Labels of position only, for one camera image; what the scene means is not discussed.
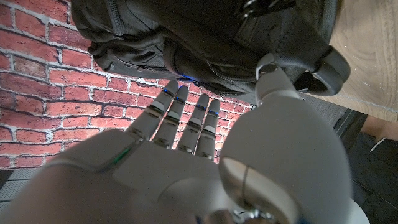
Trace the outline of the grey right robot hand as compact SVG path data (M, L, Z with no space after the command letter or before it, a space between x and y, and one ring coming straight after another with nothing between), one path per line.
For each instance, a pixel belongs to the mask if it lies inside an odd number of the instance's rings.
M82 141L41 167L2 223L367 223L345 149L272 54L256 108L214 163L220 104L198 101L172 147L187 89L170 82L125 131Z

